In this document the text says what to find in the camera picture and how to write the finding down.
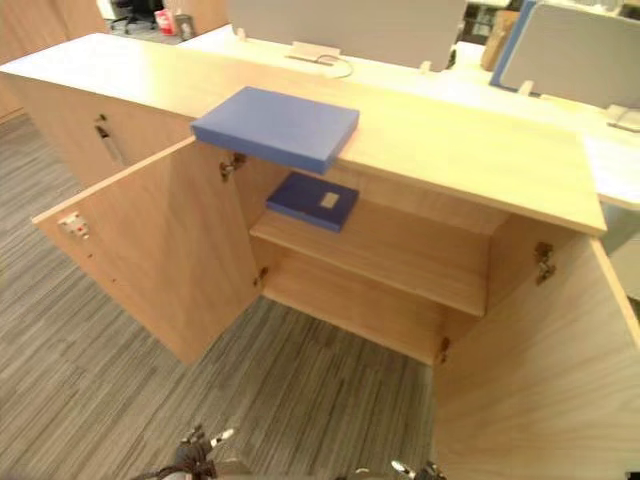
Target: blue box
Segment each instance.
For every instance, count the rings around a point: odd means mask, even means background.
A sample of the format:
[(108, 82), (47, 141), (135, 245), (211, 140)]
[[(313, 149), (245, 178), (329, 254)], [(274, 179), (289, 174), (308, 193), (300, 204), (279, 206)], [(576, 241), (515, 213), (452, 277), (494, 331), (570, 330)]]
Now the blue box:
[(198, 140), (288, 167), (325, 173), (360, 113), (245, 87), (191, 124)]

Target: blue book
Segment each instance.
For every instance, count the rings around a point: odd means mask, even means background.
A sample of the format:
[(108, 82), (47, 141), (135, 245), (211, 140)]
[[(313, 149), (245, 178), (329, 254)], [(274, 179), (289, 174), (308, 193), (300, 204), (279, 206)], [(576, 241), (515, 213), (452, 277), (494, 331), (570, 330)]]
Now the blue book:
[(267, 208), (339, 232), (357, 199), (357, 190), (294, 172), (267, 199)]

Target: gray partition panel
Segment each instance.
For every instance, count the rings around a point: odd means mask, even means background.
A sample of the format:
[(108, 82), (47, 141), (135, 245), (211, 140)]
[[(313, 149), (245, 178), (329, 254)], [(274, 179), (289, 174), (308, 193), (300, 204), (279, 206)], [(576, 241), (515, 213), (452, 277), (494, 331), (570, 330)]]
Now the gray partition panel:
[(345, 55), (446, 68), (465, 0), (228, 0), (234, 31), (250, 38), (337, 47)]
[(640, 104), (640, 22), (540, 4), (531, 12), (501, 84), (602, 108)]

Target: blue folder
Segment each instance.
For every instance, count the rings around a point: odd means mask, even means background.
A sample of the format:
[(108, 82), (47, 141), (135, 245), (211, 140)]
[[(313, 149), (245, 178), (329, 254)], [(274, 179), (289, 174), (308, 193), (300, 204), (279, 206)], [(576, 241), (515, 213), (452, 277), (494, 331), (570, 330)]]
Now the blue folder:
[(520, 14), (518, 15), (518, 19), (516, 20), (513, 29), (511, 30), (511, 34), (507, 39), (507, 43), (498, 58), (498, 62), (496, 63), (495, 68), (493, 69), (493, 75), (491, 76), (491, 80), (489, 81), (489, 85), (493, 85), (494, 87), (502, 87), (507, 90), (511, 90), (517, 92), (517, 88), (510, 88), (502, 85), (502, 74), (504, 73), (507, 65), (509, 65), (509, 60), (513, 55), (513, 52), (518, 45), (518, 40), (524, 32), (524, 29), (527, 26), (527, 22), (531, 17), (531, 14), (535, 7), (538, 5), (538, 0), (525, 0), (520, 8)]
[(339, 232), (357, 199), (357, 190), (294, 172), (267, 199), (267, 208)]

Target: cabinet shelf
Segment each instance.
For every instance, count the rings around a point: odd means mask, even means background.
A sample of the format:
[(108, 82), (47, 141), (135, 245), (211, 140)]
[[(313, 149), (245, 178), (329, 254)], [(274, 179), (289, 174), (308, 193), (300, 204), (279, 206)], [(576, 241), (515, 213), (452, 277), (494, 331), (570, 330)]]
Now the cabinet shelf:
[(485, 312), (488, 236), (366, 200), (340, 233), (267, 210), (251, 235), (475, 316)]
[(442, 305), (297, 252), (283, 255), (262, 293), (429, 365), (442, 345)]

